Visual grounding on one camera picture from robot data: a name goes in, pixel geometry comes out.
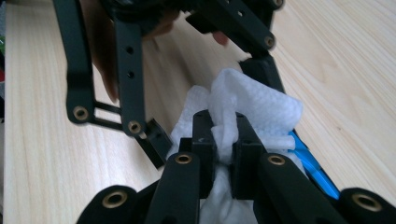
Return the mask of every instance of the blue object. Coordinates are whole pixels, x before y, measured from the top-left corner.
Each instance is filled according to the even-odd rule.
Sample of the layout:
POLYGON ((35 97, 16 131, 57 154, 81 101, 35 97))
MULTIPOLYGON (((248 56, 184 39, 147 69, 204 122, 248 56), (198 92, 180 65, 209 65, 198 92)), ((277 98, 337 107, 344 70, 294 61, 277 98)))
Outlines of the blue object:
POLYGON ((320 164, 311 154, 308 147, 303 143, 303 141, 301 141, 296 133, 290 132, 289 135, 293 136, 296 142, 296 148, 294 150, 290 150, 290 152, 294 153, 301 160, 307 175, 323 192, 338 200, 340 191, 320 167, 320 164))

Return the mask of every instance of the wood grain surface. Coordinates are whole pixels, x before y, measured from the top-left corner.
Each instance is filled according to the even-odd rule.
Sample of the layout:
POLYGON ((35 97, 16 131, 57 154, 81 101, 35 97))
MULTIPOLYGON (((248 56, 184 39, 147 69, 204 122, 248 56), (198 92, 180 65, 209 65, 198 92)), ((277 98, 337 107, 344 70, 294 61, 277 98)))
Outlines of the wood grain surface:
MULTIPOLYGON (((192 85, 209 88, 247 55, 200 35, 180 15, 144 43, 148 118, 171 132, 192 85)), ((287 1, 272 51, 287 93, 304 103, 297 131, 338 188, 396 205, 396 3, 287 1)), ((135 140, 65 113, 65 57, 51 1, 7 1, 5 223, 74 223, 111 185, 159 178, 135 140)), ((95 73, 97 98, 109 102, 95 73)))

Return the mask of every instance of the textured white fabric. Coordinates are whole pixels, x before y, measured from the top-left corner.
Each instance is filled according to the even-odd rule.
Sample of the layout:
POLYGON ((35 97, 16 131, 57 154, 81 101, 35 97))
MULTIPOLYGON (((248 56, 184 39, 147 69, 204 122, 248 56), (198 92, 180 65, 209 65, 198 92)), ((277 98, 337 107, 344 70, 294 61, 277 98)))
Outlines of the textured white fabric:
POLYGON ((174 146, 168 155, 178 151, 180 137, 192 137, 192 116, 208 109, 214 122, 212 133, 218 147, 219 165, 209 197, 201 206, 200 223, 257 223, 252 202, 233 200, 227 165, 231 163, 232 146, 238 139, 235 112, 244 114, 262 140, 265 148, 290 157, 303 170, 300 160, 288 149, 295 148, 288 133, 303 112, 300 101, 239 73, 222 70, 211 91, 193 87, 184 110, 172 131, 174 146))

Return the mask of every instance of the wooden table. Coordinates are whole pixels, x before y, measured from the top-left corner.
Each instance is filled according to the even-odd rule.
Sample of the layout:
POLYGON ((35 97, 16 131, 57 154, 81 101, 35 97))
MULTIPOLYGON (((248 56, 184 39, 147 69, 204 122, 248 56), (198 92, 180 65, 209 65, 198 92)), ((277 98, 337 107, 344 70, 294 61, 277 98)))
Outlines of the wooden table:
MULTIPOLYGON (((183 17, 172 33, 144 44, 148 117, 168 132, 192 85, 208 88, 221 68, 246 58, 183 17)), ((272 52, 287 93, 304 102, 297 130, 335 184, 373 190, 393 204, 395 17, 388 0, 287 1, 275 16, 272 52)), ((7 1, 6 57, 6 223, 73 223, 101 189, 140 190, 159 178, 133 139, 67 120, 64 49, 51 1, 7 1)))

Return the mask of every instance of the paper towel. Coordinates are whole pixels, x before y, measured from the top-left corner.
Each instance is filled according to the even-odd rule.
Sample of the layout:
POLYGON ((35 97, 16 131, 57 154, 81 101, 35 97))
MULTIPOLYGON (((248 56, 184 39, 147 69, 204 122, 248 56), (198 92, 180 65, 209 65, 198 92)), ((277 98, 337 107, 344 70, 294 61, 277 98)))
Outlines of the paper towel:
POLYGON ((200 223, 257 223, 252 202, 233 200, 227 165, 232 146, 238 139, 236 114, 244 114, 265 148, 290 157, 303 170, 300 160, 288 152, 295 148, 288 135, 300 119, 300 101, 273 90, 233 69, 222 70, 211 91, 194 86, 187 95, 180 119, 171 133, 174 145, 169 156, 178 151, 181 137, 192 137, 192 117, 208 109, 214 122, 212 133, 218 147, 219 165, 209 197, 201 206, 200 223))

